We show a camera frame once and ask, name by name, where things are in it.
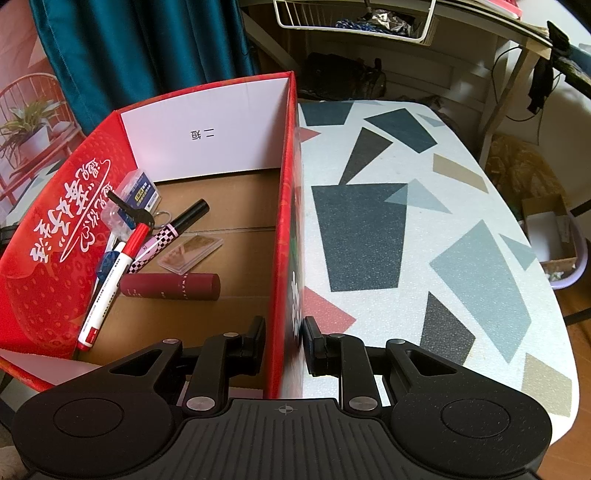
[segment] black bag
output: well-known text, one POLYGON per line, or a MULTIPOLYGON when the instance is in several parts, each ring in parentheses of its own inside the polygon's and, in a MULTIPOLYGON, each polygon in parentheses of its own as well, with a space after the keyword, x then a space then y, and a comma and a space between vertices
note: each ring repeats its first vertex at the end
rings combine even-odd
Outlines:
POLYGON ((381 59, 368 67, 339 55, 312 52, 298 85, 299 96, 310 100, 371 100, 386 95, 381 59))

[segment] small plastic box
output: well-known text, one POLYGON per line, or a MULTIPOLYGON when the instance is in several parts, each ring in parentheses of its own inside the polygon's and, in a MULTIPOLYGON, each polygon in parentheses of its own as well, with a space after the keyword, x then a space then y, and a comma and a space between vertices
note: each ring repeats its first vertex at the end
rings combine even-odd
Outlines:
MULTIPOLYGON (((144 208, 150 213, 154 213, 161 199, 154 183, 139 169, 130 171, 115 189, 115 193, 133 208, 144 208)), ((107 201, 100 213, 100 219, 123 241, 129 239, 135 228, 134 221, 111 200, 107 201)))
POLYGON ((178 275, 185 275, 196 264, 222 245, 222 238, 194 235, 158 260, 158 265, 178 275))

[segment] cable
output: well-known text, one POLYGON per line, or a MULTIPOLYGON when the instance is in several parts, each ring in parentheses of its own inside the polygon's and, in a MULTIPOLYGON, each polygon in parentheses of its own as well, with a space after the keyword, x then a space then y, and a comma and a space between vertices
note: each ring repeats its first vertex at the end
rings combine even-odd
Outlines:
POLYGON ((495 68, 496 68, 496 64, 499 63, 499 60, 501 59, 501 57, 507 53, 509 53, 512 50, 516 50, 518 48, 521 48, 520 46, 517 47, 513 47, 513 48, 509 48, 509 50, 505 50, 503 53, 501 53, 495 60, 493 66, 492 66, 492 70, 491 70, 491 79, 492 79, 492 91, 495 92, 495 102, 499 103, 499 96, 496 93, 496 84, 495 84, 495 68))
MULTIPOLYGON (((499 103, 499 96, 498 93, 496 91, 496 82, 495 82, 495 68, 497 66, 497 64, 499 63, 499 60, 501 59, 501 57, 503 57, 503 55, 506 55, 507 53, 509 53, 512 50, 516 50, 518 48, 521 48, 521 46, 516 46, 516 47, 511 47, 507 50, 505 50, 503 53, 501 53, 495 60, 494 64, 492 65, 492 70, 491 70, 491 81, 492 81, 492 91, 495 94, 495 102, 499 103)), ((554 80, 556 80, 558 77, 560 77, 561 73, 559 73, 556 77, 554 77, 554 80)), ((556 87, 558 86, 558 84, 560 83, 560 81, 558 81, 558 83, 556 83, 556 85, 554 85, 554 87, 552 88, 551 92, 552 93, 554 90, 556 90, 556 87)), ((528 117, 528 118, 524 118, 521 120, 517 120, 515 118, 510 117, 509 115, 505 115, 509 120, 511 120, 512 122, 517 122, 517 123, 522 123, 522 122, 529 122, 530 120, 533 120, 535 117, 538 116, 539 113, 541 113, 540 115, 540 124, 538 125, 538 145, 540 144, 540 128, 541 128, 541 124, 542 124, 542 117, 544 115, 544 109, 541 108, 540 111, 538 113, 533 114, 532 116, 528 117)))

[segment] red cardboard box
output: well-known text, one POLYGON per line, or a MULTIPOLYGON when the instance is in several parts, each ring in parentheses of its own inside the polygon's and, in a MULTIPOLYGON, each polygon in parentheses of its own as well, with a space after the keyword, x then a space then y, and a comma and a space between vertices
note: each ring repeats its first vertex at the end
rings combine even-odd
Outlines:
MULTIPOLYGON (((164 338, 194 346, 246 331, 260 314, 265 371, 235 385, 264 388, 271 398, 300 396, 300 204, 292 73, 211 83, 113 112, 46 185, 0 260, 0 367, 44 390, 164 338), (218 301, 119 296, 95 346, 75 362, 109 236, 100 211, 109 189, 136 168, 157 183, 158 209, 173 217, 208 201, 210 212, 189 232, 225 243, 192 271, 218 273, 222 293, 218 301)), ((157 258, 143 272, 163 271, 157 258)))

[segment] white cardboard panel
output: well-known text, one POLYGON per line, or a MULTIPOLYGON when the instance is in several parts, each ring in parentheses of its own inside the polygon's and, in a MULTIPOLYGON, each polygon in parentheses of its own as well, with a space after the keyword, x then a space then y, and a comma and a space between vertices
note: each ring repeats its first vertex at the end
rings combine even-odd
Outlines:
POLYGON ((281 167, 288 82, 227 85, 123 113, 138 167, 152 181, 281 167))

